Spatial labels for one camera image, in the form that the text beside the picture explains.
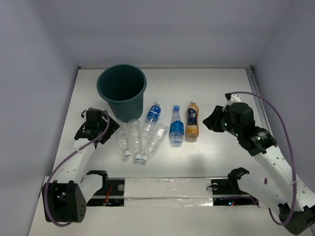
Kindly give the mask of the orange juice bottle white cap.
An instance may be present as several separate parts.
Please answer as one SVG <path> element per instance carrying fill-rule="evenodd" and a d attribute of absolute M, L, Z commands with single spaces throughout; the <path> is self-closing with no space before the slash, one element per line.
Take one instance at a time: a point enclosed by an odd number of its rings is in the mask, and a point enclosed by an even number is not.
<path fill-rule="evenodd" d="M 191 101 L 187 109 L 187 123 L 185 139 L 190 142 L 196 141 L 199 137 L 199 107 L 194 101 Z"/>

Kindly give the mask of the clear bottle blue cap label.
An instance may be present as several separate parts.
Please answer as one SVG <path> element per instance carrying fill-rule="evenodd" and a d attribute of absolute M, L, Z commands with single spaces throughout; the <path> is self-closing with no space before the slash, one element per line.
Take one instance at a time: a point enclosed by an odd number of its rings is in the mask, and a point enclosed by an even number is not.
<path fill-rule="evenodd" d="M 172 147 L 180 147 L 184 141 L 184 124 L 180 117 L 180 107 L 174 106 L 169 130 L 169 140 Z"/>

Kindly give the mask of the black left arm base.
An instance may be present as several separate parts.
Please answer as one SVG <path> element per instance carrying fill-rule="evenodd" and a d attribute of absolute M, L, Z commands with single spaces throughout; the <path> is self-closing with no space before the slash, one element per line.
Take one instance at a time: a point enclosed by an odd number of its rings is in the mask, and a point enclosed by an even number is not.
<path fill-rule="evenodd" d="M 110 178 L 106 189 L 98 190 L 88 201 L 88 207 L 123 207 L 125 179 Z"/>

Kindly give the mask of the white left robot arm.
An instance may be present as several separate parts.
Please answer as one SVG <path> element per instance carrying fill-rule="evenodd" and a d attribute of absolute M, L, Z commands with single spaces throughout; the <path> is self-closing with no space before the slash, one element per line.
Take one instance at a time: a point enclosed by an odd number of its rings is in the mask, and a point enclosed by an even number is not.
<path fill-rule="evenodd" d="M 58 227 L 80 223 L 88 201 L 95 193 L 111 191 L 104 170 L 87 170 L 96 148 L 105 144 L 120 128 L 106 110 L 89 107 L 81 113 L 85 120 L 74 136 L 70 154 L 52 171 L 42 187 L 45 219 Z"/>

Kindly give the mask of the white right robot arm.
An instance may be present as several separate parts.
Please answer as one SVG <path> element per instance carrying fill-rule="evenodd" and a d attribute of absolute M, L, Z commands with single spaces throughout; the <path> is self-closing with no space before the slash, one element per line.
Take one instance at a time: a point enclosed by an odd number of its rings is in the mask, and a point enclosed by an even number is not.
<path fill-rule="evenodd" d="M 268 189 L 265 181 L 256 180 L 245 168 L 231 171 L 227 189 L 251 194 L 277 213 L 280 222 L 293 235 L 300 235 L 315 223 L 315 194 L 293 174 L 273 136 L 255 124 L 252 108 L 243 102 L 216 106 L 203 124 L 214 132 L 228 132 L 269 174 L 277 190 Z"/>

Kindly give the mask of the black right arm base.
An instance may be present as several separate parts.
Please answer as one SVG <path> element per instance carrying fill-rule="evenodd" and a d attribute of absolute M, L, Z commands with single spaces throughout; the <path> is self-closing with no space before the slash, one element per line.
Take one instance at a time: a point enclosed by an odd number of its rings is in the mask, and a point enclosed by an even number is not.
<path fill-rule="evenodd" d="M 213 194 L 214 206 L 259 206 L 258 200 L 239 189 L 238 180 L 249 171 L 240 167 L 232 170 L 226 178 L 211 179 L 207 191 Z"/>

